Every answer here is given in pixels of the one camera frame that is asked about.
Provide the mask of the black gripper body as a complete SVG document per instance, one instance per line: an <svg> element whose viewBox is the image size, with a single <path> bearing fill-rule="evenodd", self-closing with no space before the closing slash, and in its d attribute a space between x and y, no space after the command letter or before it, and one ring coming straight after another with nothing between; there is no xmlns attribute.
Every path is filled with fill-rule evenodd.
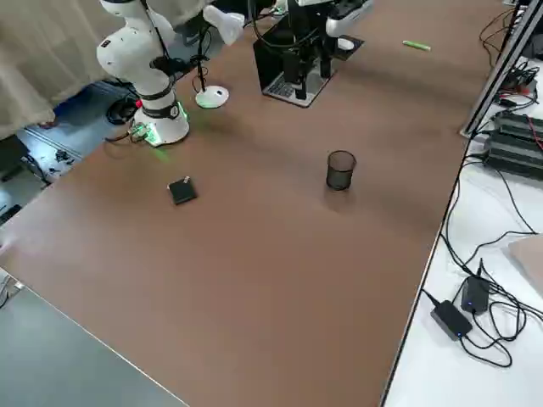
<svg viewBox="0 0 543 407"><path fill-rule="evenodd" d="M332 55L335 41L326 33L326 22L334 5L293 5L292 50L298 55Z"/></svg>

